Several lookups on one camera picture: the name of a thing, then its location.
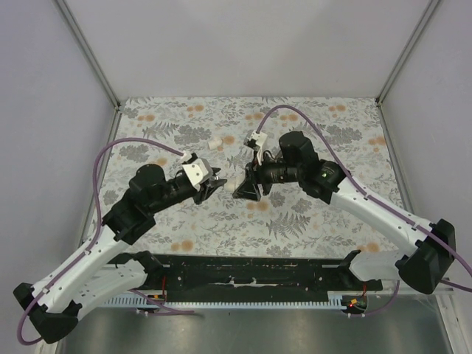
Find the white elbow fitting left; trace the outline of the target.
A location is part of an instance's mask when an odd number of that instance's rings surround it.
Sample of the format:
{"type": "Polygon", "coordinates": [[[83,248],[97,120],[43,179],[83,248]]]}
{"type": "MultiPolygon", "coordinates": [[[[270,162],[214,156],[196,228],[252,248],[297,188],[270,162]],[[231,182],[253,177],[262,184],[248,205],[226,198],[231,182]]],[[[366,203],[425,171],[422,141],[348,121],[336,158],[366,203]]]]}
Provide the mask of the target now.
{"type": "Polygon", "coordinates": [[[216,136],[207,141],[207,147],[210,150],[216,150],[222,145],[222,143],[222,139],[216,136]]]}

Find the aluminium frame post left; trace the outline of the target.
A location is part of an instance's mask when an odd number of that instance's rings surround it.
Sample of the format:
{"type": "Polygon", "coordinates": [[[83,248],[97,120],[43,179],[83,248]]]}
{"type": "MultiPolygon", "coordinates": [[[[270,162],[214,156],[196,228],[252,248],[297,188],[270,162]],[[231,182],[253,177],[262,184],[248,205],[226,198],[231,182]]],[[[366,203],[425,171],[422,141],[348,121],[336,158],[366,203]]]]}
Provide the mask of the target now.
{"type": "Polygon", "coordinates": [[[105,92],[105,95],[108,98],[109,102],[114,107],[114,110],[118,111],[120,108],[120,99],[118,98],[108,78],[106,77],[102,66],[100,65],[96,55],[94,54],[94,51],[91,48],[89,41],[87,40],[84,32],[82,31],[68,2],[65,0],[54,0],[53,3],[57,7],[63,20],[66,22],[69,31],[71,32],[74,40],[79,46],[79,49],[82,52],[84,58],[86,59],[93,75],[100,83],[100,86],[105,92]]]}

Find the aluminium frame post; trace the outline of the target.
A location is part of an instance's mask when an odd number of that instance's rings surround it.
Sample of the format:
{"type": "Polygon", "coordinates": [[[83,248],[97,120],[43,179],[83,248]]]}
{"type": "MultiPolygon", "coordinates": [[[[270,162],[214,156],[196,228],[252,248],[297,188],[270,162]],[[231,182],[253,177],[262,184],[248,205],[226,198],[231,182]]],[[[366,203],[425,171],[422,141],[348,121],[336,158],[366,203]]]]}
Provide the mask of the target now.
{"type": "Polygon", "coordinates": [[[86,59],[93,75],[100,83],[100,86],[105,92],[105,95],[108,98],[109,102],[114,107],[114,110],[118,111],[120,108],[120,99],[118,98],[108,78],[106,77],[102,66],[100,65],[96,55],[94,54],[94,51],[91,48],[89,41],[87,40],[84,32],[82,31],[68,2],[65,0],[54,0],[53,3],[57,7],[63,20],[66,22],[69,31],[71,32],[74,40],[79,46],[79,49],[82,52],[84,58],[86,59]]]}
{"type": "Polygon", "coordinates": [[[437,12],[438,8],[442,4],[441,0],[430,0],[428,1],[425,9],[423,10],[420,18],[418,19],[412,33],[410,34],[405,46],[402,48],[397,60],[395,61],[392,70],[390,71],[384,85],[382,86],[379,94],[375,98],[378,107],[381,107],[391,91],[395,81],[400,75],[403,67],[406,65],[408,59],[411,57],[415,47],[418,45],[421,37],[426,31],[429,23],[437,12]]]}

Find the floral patterned table mat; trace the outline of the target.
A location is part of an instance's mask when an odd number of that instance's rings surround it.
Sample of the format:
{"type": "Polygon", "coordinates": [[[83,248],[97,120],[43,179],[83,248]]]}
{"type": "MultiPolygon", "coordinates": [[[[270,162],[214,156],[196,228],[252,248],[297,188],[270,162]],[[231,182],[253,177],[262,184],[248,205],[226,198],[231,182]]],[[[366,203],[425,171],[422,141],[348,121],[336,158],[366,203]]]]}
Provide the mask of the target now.
{"type": "MultiPolygon", "coordinates": [[[[268,149],[278,151],[281,135],[301,131],[323,159],[340,158],[362,183],[401,204],[377,103],[340,97],[134,97],[120,107],[120,144],[108,160],[100,189],[107,212],[145,164],[172,178],[178,157],[150,145],[196,153],[226,179],[240,178],[251,151],[247,133],[262,128],[268,149]],[[207,141],[220,137],[216,150],[207,141]]],[[[275,185],[259,202],[234,199],[224,188],[196,205],[186,200],[160,212],[156,225],[131,251],[243,257],[343,258],[353,250],[369,253],[394,245],[357,217],[308,197],[297,184],[275,185]]]]}

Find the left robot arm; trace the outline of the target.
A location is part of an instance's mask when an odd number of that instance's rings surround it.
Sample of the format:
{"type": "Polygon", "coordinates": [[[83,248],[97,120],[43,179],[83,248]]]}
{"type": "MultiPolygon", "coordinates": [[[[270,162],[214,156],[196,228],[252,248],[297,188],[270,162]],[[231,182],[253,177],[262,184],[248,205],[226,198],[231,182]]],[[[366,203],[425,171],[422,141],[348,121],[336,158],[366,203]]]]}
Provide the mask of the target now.
{"type": "Polygon", "coordinates": [[[34,284],[21,283],[14,297],[24,309],[21,321],[29,320],[47,344],[66,337],[100,301],[143,285],[149,271],[159,262],[149,254],[132,258],[130,274],[108,274],[97,285],[93,276],[110,260],[132,246],[152,229],[155,214],[191,198],[199,205],[226,180],[219,168],[205,159],[184,164],[174,178],[166,179],[155,164],[140,167],[129,181],[122,198],[112,206],[89,238],[62,264],[34,284]]]}

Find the white elbow fitting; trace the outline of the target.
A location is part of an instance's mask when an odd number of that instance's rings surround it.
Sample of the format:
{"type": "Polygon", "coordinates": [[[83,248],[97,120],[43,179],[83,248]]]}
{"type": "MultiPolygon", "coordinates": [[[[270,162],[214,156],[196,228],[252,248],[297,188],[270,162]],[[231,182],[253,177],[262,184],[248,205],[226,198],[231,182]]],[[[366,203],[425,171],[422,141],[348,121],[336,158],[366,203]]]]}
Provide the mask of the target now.
{"type": "Polygon", "coordinates": [[[225,191],[229,192],[229,193],[233,193],[240,185],[240,182],[238,182],[237,180],[235,179],[229,179],[225,185],[224,185],[224,189],[225,191]]]}

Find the aluminium frame post right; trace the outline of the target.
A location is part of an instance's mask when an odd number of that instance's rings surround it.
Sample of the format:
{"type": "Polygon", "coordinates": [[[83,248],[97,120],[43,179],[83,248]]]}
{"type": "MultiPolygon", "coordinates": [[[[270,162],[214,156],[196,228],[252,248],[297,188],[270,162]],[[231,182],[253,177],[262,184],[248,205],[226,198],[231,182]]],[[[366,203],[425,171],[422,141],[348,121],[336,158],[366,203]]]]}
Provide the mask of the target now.
{"type": "Polygon", "coordinates": [[[392,70],[390,71],[384,85],[382,86],[379,94],[375,98],[378,107],[381,107],[391,91],[395,81],[400,75],[403,67],[406,65],[408,59],[411,57],[415,47],[418,45],[421,37],[426,31],[429,23],[437,12],[438,8],[442,4],[441,0],[430,0],[428,1],[425,9],[423,10],[420,18],[418,19],[412,33],[410,34],[405,46],[402,48],[397,60],[395,61],[392,70]]]}

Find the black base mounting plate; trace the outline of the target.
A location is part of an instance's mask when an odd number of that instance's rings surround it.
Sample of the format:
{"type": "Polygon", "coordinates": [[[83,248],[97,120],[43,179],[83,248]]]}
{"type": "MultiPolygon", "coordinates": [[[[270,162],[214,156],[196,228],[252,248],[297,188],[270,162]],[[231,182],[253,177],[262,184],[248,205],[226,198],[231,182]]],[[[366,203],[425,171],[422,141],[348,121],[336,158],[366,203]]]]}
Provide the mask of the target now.
{"type": "Polygon", "coordinates": [[[164,291],[167,300],[264,299],[270,296],[379,291],[381,281],[358,280],[337,259],[155,255],[140,289],[164,291]]]}

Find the aluminium front rail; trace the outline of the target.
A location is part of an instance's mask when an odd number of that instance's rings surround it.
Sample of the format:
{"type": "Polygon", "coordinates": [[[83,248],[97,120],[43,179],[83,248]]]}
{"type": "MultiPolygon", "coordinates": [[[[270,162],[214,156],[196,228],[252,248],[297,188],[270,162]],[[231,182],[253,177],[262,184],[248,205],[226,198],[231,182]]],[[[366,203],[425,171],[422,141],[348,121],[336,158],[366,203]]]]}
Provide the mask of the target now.
{"type": "MultiPolygon", "coordinates": [[[[387,268],[386,271],[387,278],[382,278],[382,290],[381,291],[376,291],[375,293],[378,295],[387,295],[387,294],[392,294],[395,290],[395,287],[397,286],[397,282],[399,282],[399,287],[398,287],[398,295],[423,295],[423,293],[420,293],[419,291],[416,291],[415,289],[411,288],[409,285],[407,285],[401,278],[398,273],[398,269],[394,265],[390,265],[387,268]]],[[[439,284],[433,293],[431,295],[443,295],[443,294],[452,294],[453,293],[453,288],[444,285],[444,284],[439,284]]]]}

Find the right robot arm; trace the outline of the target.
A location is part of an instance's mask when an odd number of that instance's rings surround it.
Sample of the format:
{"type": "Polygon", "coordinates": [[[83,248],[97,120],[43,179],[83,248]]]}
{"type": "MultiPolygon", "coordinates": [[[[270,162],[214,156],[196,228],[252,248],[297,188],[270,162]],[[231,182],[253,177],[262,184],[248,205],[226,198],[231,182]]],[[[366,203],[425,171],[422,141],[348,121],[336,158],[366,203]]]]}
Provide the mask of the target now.
{"type": "Polygon", "coordinates": [[[432,223],[380,197],[340,164],[320,159],[300,131],[280,137],[276,156],[266,150],[266,140],[265,133],[256,131],[245,138],[254,155],[234,198],[259,201],[275,184],[296,183],[310,197],[356,216],[396,246],[394,251],[349,253],[344,263],[355,278],[401,280],[422,294],[434,292],[454,261],[448,249],[455,247],[455,230],[448,221],[432,223]]]}

